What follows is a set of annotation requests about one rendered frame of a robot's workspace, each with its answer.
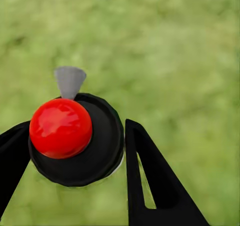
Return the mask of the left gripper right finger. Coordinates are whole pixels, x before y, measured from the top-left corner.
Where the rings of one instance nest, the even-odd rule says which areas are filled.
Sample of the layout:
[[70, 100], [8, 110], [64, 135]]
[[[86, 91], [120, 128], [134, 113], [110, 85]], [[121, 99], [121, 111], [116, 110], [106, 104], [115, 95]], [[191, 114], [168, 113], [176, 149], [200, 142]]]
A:
[[[145, 128], [131, 119], [125, 149], [129, 226], [210, 226]], [[156, 209], [145, 206], [137, 152]]]

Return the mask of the pesticide atomizer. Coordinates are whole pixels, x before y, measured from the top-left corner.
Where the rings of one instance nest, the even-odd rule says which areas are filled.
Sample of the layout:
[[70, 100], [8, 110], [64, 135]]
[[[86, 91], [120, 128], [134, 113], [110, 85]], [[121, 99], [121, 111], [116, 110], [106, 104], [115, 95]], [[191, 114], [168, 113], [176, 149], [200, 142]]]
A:
[[118, 112], [103, 98], [78, 93], [86, 72], [58, 66], [61, 97], [42, 104], [29, 125], [28, 148], [36, 169], [51, 182], [86, 186], [113, 175], [126, 150]]

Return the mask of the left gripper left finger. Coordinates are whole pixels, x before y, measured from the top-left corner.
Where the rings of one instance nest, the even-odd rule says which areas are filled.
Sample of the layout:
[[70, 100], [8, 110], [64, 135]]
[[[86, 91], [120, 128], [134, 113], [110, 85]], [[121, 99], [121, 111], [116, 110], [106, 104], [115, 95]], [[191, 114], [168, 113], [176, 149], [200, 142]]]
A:
[[29, 128], [26, 121], [0, 134], [0, 218], [31, 159]]

